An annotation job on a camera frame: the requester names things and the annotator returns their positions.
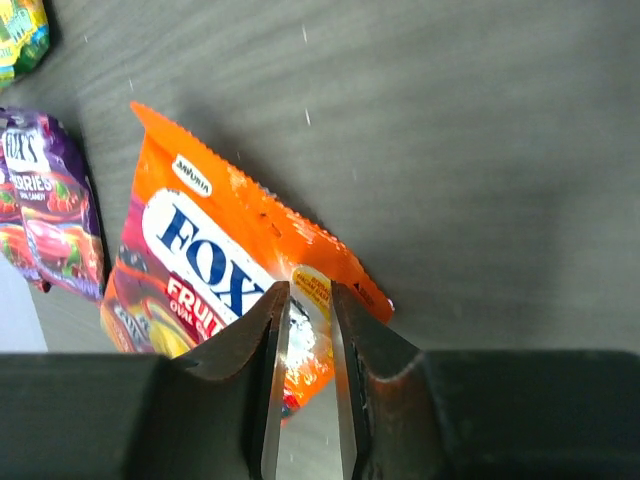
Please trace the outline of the purple berries snack bag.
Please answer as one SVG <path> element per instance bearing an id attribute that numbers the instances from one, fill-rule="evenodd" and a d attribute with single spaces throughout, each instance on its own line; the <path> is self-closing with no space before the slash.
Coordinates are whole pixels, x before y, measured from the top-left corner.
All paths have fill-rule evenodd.
<path id="1" fill-rule="evenodd" d="M 11 182 L 4 155 L 1 155 L 1 253 L 24 279 L 44 293 L 51 285 L 38 271 L 17 202 L 17 193 Z"/>
<path id="2" fill-rule="evenodd" d="M 99 303 L 104 249 L 86 162 L 61 122 L 44 112 L 1 110 L 1 141 L 27 245 L 40 276 Z"/>

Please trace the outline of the orange fruit candy bag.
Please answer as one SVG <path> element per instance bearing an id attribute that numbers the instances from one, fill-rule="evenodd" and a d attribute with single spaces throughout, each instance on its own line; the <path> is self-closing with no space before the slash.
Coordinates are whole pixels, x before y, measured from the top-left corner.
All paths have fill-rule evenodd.
<path id="1" fill-rule="evenodd" d="M 144 137 L 100 309 L 124 353 L 187 353 L 245 315 L 277 281 L 291 286 L 282 415 L 333 378 L 331 286 L 376 319 L 392 301 L 356 255 L 191 132 L 141 103 Z"/>

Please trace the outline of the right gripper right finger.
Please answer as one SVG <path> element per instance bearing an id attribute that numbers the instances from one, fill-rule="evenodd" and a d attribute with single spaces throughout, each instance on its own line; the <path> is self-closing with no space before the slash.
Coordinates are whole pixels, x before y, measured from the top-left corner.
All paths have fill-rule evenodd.
<path id="1" fill-rule="evenodd" d="M 639 358 L 422 350 L 333 283 L 347 479 L 635 479 Z"/>

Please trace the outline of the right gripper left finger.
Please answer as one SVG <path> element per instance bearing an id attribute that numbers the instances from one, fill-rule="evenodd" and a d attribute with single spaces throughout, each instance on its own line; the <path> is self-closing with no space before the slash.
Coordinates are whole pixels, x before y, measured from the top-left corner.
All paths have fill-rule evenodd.
<path id="1" fill-rule="evenodd" d="M 5 354 L 5 479 L 272 479 L 290 287 L 176 358 Z"/>

